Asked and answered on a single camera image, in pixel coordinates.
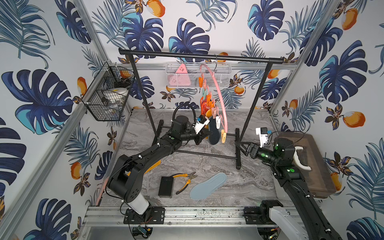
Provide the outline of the beige yellow-edged insole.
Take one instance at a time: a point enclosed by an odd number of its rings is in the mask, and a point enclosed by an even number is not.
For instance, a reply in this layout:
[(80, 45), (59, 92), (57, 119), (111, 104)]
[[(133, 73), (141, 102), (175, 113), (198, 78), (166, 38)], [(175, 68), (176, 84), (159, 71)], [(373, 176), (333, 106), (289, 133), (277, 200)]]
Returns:
[[(147, 174), (147, 173), (149, 173), (150, 171), (154, 170), (154, 169), (157, 168), (161, 163), (162, 163), (161, 160), (157, 161), (157, 162), (156, 162), (155, 164), (153, 164), (150, 168), (148, 168), (144, 174)], [(131, 174), (130, 171), (128, 171), (128, 172), (125, 171), (125, 175), (130, 176), (130, 174)]]

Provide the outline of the light blue insole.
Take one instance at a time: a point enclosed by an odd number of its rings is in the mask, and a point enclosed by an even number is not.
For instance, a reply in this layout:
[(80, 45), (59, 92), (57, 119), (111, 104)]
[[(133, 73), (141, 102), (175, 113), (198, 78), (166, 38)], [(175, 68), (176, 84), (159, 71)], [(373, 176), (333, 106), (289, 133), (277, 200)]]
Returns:
[(228, 177), (225, 173), (217, 173), (210, 179), (194, 186), (190, 191), (190, 198), (196, 201), (204, 200), (221, 188), (227, 180)]

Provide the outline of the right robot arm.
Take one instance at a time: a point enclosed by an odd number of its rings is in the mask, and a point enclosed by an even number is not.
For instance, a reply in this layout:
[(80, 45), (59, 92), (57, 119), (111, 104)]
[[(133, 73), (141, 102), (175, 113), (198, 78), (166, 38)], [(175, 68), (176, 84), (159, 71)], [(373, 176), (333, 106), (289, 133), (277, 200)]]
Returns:
[(237, 147), (246, 156), (259, 159), (270, 166), (279, 185), (294, 203), (310, 240), (341, 239), (315, 202), (303, 174), (293, 164), (296, 153), (293, 141), (279, 138), (272, 150), (252, 142), (239, 142)]

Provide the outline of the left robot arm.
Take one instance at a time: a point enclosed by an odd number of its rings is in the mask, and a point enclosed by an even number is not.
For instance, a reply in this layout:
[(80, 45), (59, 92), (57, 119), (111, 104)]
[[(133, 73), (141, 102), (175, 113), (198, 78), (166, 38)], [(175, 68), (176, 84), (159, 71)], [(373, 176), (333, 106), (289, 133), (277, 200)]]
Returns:
[(199, 145), (211, 132), (205, 128), (210, 123), (208, 117), (197, 116), (192, 109), (194, 122), (186, 116), (177, 116), (177, 107), (172, 116), (169, 130), (153, 145), (143, 152), (130, 157), (121, 155), (108, 178), (106, 188), (124, 201), (136, 214), (143, 215), (150, 207), (149, 202), (141, 194), (145, 173), (164, 157), (176, 152), (184, 141), (194, 141)]

